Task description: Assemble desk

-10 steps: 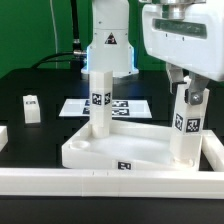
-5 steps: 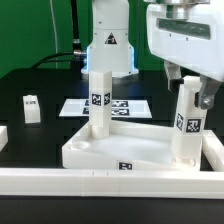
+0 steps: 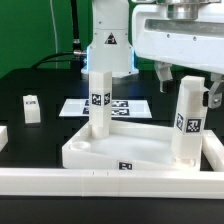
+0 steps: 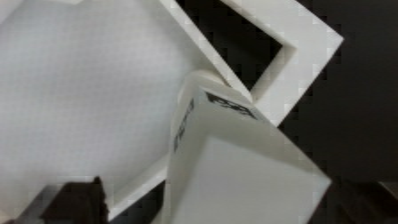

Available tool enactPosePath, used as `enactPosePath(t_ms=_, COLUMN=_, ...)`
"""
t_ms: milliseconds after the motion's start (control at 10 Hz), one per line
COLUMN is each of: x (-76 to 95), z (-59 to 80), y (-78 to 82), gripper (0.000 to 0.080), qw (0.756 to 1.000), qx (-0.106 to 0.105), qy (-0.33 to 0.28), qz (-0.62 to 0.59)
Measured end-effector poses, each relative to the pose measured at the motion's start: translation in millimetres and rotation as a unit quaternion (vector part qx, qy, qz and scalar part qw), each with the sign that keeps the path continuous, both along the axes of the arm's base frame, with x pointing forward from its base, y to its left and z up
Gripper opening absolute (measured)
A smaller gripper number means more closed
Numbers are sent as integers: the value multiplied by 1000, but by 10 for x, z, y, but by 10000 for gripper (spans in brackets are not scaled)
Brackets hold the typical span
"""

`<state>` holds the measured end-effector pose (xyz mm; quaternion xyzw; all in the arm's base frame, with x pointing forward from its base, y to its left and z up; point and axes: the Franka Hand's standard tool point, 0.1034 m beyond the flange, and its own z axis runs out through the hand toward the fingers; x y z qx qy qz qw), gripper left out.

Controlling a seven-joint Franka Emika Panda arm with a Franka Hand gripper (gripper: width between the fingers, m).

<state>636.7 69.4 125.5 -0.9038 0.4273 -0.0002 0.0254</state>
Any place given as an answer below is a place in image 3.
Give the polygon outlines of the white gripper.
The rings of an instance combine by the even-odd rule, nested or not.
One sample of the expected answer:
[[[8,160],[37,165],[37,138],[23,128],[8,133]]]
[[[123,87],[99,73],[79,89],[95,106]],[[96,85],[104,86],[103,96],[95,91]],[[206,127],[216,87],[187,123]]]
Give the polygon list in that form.
[[[193,21],[167,18],[167,7],[139,4],[132,13],[136,55],[156,61],[160,91],[171,93],[171,64],[224,73],[224,3],[202,4]]]

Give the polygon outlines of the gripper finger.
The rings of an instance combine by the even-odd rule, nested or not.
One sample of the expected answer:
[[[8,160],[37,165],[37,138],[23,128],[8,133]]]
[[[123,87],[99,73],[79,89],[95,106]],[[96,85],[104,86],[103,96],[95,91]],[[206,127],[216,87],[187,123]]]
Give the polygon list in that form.
[[[205,91],[203,95],[203,105],[209,108],[218,108],[222,104],[222,96],[224,94],[224,74],[211,74],[213,85],[209,91]]]

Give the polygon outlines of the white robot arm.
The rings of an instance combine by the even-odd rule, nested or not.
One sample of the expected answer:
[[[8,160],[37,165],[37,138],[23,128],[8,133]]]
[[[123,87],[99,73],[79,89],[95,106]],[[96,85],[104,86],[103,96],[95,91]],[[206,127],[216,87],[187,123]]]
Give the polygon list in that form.
[[[165,92],[173,65],[207,71],[207,104],[224,96],[224,0],[91,0],[93,39],[82,72],[136,74],[136,56],[152,60]]]

